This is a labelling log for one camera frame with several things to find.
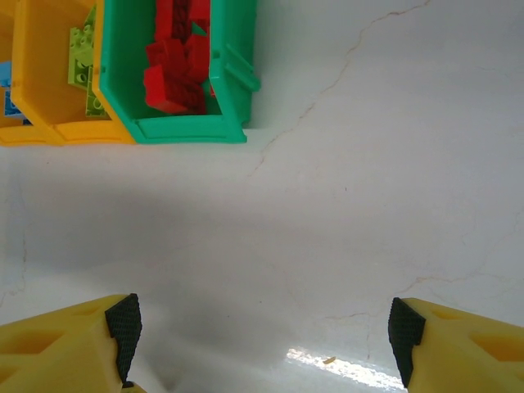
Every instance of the blue lego brick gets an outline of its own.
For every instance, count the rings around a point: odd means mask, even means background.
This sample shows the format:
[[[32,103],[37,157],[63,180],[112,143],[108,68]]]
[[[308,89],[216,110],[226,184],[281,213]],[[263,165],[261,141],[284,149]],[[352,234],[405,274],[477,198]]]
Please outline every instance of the blue lego brick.
[[[0,86],[3,88],[11,87],[11,62],[0,63]]]
[[[9,89],[6,90],[4,95],[3,114],[6,117],[12,117],[14,119],[25,119],[25,116],[22,115],[22,112],[20,112],[13,101],[11,101],[11,90]]]

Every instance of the white floor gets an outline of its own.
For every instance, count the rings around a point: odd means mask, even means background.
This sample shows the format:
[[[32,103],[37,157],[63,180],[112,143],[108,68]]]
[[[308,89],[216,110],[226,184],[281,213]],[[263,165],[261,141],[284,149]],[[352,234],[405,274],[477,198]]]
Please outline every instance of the white floor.
[[[260,0],[246,145],[0,150],[0,323],[137,292],[150,393],[400,391],[394,296],[524,325],[524,4],[422,1]]]

